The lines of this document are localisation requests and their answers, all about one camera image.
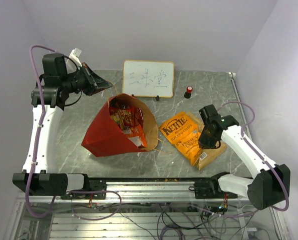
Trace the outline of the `tan snack bag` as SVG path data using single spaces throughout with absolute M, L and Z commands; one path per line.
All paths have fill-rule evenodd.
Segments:
M 198 126 L 198 132 L 202 132 L 204 128 L 203 122 L 194 116 L 191 112 L 186 112 L 186 115 Z M 203 149 L 201 155 L 196 159 L 193 166 L 195 166 L 199 171 L 205 168 L 207 165 L 212 163 L 218 156 L 220 156 L 226 149 L 227 145 L 221 141 L 221 146 L 217 149 Z

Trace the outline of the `orange kettle chips bag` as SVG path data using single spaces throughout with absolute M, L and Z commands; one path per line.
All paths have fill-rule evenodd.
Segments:
M 159 130 L 192 166 L 197 164 L 202 153 L 198 143 L 201 133 L 198 131 L 198 125 L 185 112 L 182 111 L 164 121 Z

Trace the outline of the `red paper bag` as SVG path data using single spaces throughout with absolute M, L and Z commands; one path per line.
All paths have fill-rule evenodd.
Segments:
M 116 102 L 122 102 L 141 110 L 146 147 L 136 146 L 110 117 L 109 108 Z M 149 107 L 136 97 L 121 93 L 106 100 L 87 129 L 81 145 L 96 157 L 108 157 L 131 152 L 153 151 L 156 150 L 160 141 L 157 122 Z

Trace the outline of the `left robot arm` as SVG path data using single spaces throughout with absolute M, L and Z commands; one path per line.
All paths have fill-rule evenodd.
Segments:
M 57 173 L 53 166 L 56 134 L 69 95 L 92 96 L 112 87 L 79 60 L 80 54 L 80 49 L 75 48 L 69 56 L 61 53 L 43 56 L 44 73 L 31 93 L 30 147 L 22 171 L 12 177 L 13 184 L 29 196 L 63 196 L 71 191 L 80 199 L 90 195 L 86 174 Z

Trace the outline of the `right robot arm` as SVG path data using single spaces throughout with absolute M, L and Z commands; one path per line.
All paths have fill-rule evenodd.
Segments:
M 291 170 L 286 164 L 277 164 L 264 154 L 244 133 L 244 128 L 232 116 L 221 116 L 214 105 L 199 110 L 204 128 L 199 137 L 199 146 L 215 150 L 221 143 L 228 145 L 242 160 L 251 178 L 221 173 L 209 185 L 209 192 L 220 198 L 226 192 L 243 196 L 257 210 L 272 207 L 285 212 L 290 205 Z

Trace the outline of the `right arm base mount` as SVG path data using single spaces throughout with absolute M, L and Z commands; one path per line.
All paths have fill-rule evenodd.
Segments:
M 222 191 L 219 187 L 218 181 L 212 178 L 204 178 L 194 182 L 188 187 L 188 190 L 193 192 L 195 199 L 237 199 L 238 195 L 231 192 Z

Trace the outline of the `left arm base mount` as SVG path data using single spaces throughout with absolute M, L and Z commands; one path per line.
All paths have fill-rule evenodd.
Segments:
M 102 180 L 90 180 L 90 191 L 97 192 L 92 194 L 95 200 L 104 200 L 106 198 L 107 184 Z

